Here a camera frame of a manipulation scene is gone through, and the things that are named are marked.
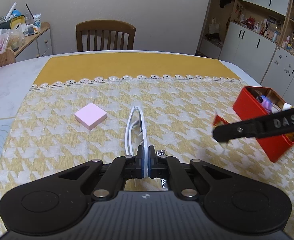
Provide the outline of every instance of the red tin box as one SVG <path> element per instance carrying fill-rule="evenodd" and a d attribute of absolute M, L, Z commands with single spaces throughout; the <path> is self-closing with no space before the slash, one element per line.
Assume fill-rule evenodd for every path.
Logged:
<path fill-rule="evenodd" d="M 233 105 L 234 111 L 241 120 L 268 115 L 266 110 L 256 100 L 255 94 L 257 92 L 267 96 L 274 104 L 282 109 L 285 101 L 271 88 L 246 86 L 242 88 Z M 294 139 L 291 141 L 286 135 L 256 140 L 272 162 L 276 162 L 294 144 Z"/>

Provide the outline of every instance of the white table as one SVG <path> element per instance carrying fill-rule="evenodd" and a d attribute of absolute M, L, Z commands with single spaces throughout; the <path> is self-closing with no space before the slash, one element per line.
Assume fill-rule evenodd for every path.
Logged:
<path fill-rule="evenodd" d="M 12 121 L 18 109 L 32 86 L 34 80 L 51 57 L 67 56 L 74 54 L 86 53 L 110 53 L 114 51 L 92 51 L 92 52 L 77 52 L 55 56 L 47 56 L 41 58 L 30 59 L 14 64 L 10 64 L 0 68 L 0 156 L 2 153 L 3 144 L 9 133 Z M 122 52 L 150 52 L 154 51 L 117 51 Z M 243 79 L 250 86 L 260 86 L 255 80 L 247 75 L 243 70 L 232 63 L 222 63 L 233 71 L 237 76 Z"/>

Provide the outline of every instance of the pink foam cube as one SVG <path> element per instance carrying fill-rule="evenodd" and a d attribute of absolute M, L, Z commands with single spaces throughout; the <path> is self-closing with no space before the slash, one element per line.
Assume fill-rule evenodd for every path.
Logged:
<path fill-rule="evenodd" d="M 75 118 L 88 130 L 92 130 L 107 117 L 107 112 L 93 103 L 88 104 L 75 113 Z"/>

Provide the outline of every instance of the yellow tablecloth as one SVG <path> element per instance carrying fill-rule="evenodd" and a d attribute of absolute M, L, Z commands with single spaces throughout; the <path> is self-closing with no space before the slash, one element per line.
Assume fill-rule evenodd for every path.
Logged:
<path fill-rule="evenodd" d="M 53 57 L 46 63 L 34 84 L 51 85 L 57 81 L 77 82 L 83 78 L 122 78 L 125 75 L 136 78 L 138 75 L 150 77 L 164 74 L 172 77 L 200 75 L 239 78 L 217 59 L 165 53 L 114 52 Z"/>

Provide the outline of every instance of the houndstooth pattern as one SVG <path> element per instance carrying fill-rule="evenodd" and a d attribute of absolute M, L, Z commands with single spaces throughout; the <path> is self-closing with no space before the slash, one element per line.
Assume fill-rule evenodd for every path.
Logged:
<path fill-rule="evenodd" d="M 138 105 L 145 116 L 148 143 L 156 149 L 165 149 L 180 162 L 198 158 L 286 192 L 293 209 L 285 232 L 294 238 L 294 146 L 272 163 L 255 139 L 232 140 L 224 150 L 211 136 L 215 112 L 229 122 L 239 121 L 232 105 L 243 86 L 229 80 L 148 79 L 30 91 L 0 159 L 0 199 L 18 185 L 88 160 L 111 163 L 125 155 L 128 115 Z M 92 131 L 74 118 L 90 102 L 108 113 Z M 159 180 L 131 180 L 126 188 L 161 190 L 161 185 Z M 5 231 L 0 218 L 0 236 Z"/>

